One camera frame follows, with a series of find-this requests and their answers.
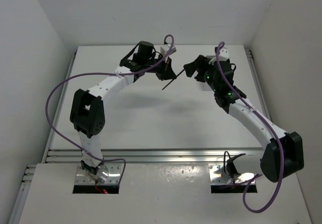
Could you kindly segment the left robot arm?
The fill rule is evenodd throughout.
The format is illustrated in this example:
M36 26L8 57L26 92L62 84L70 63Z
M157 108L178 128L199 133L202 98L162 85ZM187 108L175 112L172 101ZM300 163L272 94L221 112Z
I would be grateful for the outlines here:
M99 177L103 164L100 132L105 125L105 107L112 97L126 86L136 82L146 72L153 73L161 81L174 80L170 55L175 46L165 43L157 52L152 43L140 41L120 61L119 66L97 85L75 92L70 121L80 138L82 147L81 166L90 176Z

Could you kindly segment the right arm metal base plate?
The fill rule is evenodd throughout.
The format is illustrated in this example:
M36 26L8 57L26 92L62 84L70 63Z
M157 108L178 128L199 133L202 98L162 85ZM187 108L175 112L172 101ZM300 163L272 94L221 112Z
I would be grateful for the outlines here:
M244 173L231 178L223 170L223 164L209 164L209 178L212 185L235 185L244 184L252 179L255 175L252 173Z

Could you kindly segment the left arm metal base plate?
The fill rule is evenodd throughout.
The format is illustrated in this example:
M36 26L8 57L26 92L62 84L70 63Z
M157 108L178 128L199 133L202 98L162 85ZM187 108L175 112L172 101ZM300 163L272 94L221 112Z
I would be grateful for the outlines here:
M99 166L96 175L90 174L79 164L77 167L74 183L75 185L117 185L123 171L122 163L105 163Z

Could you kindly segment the thin black makeup brush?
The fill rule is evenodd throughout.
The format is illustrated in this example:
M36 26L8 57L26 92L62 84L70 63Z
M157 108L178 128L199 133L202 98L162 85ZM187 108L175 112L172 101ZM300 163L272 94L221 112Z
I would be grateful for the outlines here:
M175 81L185 70L182 69L174 79L172 79L169 83L167 83L163 88L162 88L162 91L165 90L171 83L173 83L173 81Z

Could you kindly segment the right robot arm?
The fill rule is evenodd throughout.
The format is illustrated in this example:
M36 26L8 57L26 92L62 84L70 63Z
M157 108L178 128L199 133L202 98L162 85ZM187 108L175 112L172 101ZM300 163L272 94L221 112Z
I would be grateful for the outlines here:
M260 143L261 157L239 154L226 161L227 175L243 173L265 176L276 183L304 167L302 138L297 132L288 133L254 109L246 94L233 84L234 69L229 58L219 63L199 55L192 63L184 65L188 77L206 83L214 92L220 108L238 120Z

